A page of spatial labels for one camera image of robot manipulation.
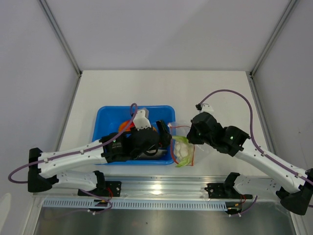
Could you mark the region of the clear zip top bag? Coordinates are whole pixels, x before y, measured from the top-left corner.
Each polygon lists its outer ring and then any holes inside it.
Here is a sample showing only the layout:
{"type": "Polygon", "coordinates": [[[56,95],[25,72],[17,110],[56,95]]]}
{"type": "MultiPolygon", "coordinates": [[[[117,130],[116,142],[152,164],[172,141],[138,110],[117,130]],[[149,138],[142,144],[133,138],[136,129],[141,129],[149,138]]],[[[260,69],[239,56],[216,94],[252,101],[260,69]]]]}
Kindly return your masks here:
{"type": "Polygon", "coordinates": [[[172,135],[170,143],[170,155],[176,164],[176,168],[194,166],[213,153],[213,148],[209,145],[191,144],[187,139],[187,134],[191,130],[191,124],[187,122],[169,122],[167,124],[172,135]]]}

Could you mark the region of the white cauliflower with leaves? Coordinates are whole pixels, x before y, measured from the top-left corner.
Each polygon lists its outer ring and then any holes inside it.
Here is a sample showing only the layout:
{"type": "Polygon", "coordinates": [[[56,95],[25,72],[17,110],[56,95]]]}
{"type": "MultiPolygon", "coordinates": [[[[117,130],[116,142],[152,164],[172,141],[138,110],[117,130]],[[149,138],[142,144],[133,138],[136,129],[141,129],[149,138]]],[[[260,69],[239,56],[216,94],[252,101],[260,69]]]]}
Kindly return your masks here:
{"type": "Polygon", "coordinates": [[[171,143],[171,156],[174,158],[176,167],[192,166],[195,147],[189,143],[187,137],[173,136],[171,143]]]}

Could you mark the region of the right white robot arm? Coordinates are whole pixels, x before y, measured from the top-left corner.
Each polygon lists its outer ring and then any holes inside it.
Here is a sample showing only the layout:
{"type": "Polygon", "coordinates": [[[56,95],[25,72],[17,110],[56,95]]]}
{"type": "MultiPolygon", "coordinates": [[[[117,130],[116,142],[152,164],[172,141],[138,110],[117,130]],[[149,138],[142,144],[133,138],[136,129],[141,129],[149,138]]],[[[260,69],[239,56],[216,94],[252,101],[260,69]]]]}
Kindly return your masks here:
{"type": "Polygon", "coordinates": [[[208,144],[218,152],[235,157],[265,173],[268,179],[251,179],[231,172],[223,183],[228,198],[255,195],[267,199],[278,198],[290,212],[305,215],[313,196],[313,171],[291,166],[276,155],[260,149],[252,137],[235,126],[222,127],[207,112],[191,120],[187,139],[192,144],[208,144]]]}

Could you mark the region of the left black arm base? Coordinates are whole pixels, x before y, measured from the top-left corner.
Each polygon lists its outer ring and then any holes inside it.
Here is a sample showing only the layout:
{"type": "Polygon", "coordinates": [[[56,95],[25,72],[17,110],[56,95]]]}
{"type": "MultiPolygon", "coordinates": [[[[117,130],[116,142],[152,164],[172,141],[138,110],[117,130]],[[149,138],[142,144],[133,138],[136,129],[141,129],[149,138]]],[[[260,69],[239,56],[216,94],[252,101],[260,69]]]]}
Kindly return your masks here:
{"type": "Polygon", "coordinates": [[[106,193],[108,197],[120,197],[121,181],[106,181],[106,193]]]}

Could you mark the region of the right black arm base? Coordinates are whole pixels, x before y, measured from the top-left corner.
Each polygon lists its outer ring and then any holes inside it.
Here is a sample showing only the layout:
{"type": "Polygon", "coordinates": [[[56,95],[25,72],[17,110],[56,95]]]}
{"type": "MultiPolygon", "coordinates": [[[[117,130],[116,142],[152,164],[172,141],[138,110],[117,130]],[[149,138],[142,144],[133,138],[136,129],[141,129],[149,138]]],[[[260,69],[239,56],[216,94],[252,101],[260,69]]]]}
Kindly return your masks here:
{"type": "Polygon", "coordinates": [[[240,194],[233,186],[224,183],[208,183],[204,190],[210,199],[252,199],[251,194],[240,194]]]}

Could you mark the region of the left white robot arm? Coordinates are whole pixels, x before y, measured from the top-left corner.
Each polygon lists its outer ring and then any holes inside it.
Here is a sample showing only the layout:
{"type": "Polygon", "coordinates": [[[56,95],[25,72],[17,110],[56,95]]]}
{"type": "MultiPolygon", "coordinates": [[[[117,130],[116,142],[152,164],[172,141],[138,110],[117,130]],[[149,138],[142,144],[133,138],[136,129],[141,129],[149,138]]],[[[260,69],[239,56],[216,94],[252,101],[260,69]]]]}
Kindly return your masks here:
{"type": "Polygon", "coordinates": [[[124,163],[127,161],[157,161],[167,153],[172,135],[163,120],[156,127],[131,127],[122,134],[111,133],[71,154],[29,151],[27,190],[45,192],[52,188],[77,189],[79,196],[115,196],[113,186],[105,181],[104,173],[74,171],[74,168],[92,164],[124,163]]]}

